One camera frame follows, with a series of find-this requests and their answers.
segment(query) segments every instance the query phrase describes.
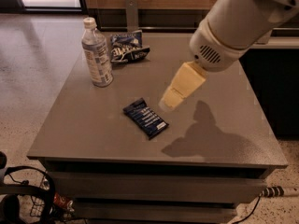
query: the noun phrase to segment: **cable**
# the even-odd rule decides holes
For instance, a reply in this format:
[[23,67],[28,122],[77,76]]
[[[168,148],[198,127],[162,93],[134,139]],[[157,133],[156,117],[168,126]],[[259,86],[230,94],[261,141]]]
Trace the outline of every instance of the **cable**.
[[13,178],[12,175],[8,175],[8,176],[9,176],[9,177],[11,178],[11,180],[12,180],[13,182],[15,182],[15,183],[19,183],[19,184],[22,184],[22,183],[23,183],[23,181],[20,182],[20,181],[15,180],[15,179]]
[[259,202],[260,202],[260,200],[261,200],[261,197],[262,197],[262,195],[259,196],[258,201],[257,201],[256,204],[254,205],[252,211],[250,212],[250,214],[249,214],[248,216],[246,216],[245,218],[243,218],[243,219],[241,219],[241,220],[235,221],[235,222],[233,222],[232,224],[237,224],[237,223],[243,222],[243,221],[245,221],[246,219],[248,219],[248,218],[254,213],[256,207],[258,206],[258,204],[259,204]]

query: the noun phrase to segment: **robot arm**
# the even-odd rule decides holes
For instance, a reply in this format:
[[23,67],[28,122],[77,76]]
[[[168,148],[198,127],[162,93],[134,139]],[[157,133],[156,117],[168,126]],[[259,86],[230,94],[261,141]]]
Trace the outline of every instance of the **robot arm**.
[[207,71],[224,70],[298,12],[299,0],[218,0],[192,36],[191,51]]

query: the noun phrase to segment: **tabletop surface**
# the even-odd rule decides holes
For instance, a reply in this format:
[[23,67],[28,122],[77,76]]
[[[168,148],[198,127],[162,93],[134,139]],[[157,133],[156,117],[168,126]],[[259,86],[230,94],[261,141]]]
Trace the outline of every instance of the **tabletop surface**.
[[[219,73],[171,113],[158,103],[183,62],[188,34],[144,34],[142,62],[114,67],[114,81],[94,87],[83,53],[27,156],[61,161],[112,161],[224,166],[276,166],[287,161],[239,62]],[[148,137],[122,109],[144,98],[169,127]]]

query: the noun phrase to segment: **bottle cap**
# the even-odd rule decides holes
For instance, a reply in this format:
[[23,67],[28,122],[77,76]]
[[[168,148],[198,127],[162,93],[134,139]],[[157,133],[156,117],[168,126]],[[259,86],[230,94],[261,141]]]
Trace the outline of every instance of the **bottle cap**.
[[93,29],[96,27],[96,22],[94,18],[86,18],[83,20],[85,29]]

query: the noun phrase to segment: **speckled floor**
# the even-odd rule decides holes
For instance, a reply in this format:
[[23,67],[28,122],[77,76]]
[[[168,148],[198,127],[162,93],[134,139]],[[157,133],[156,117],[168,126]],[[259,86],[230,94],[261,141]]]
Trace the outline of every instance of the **speckled floor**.
[[[42,168],[26,153],[81,51],[82,18],[0,14],[0,150],[7,154],[8,166]],[[299,141],[279,142],[290,165],[271,174],[267,183],[299,187]],[[254,204],[241,204],[234,221]],[[244,223],[299,224],[299,197],[262,198]]]

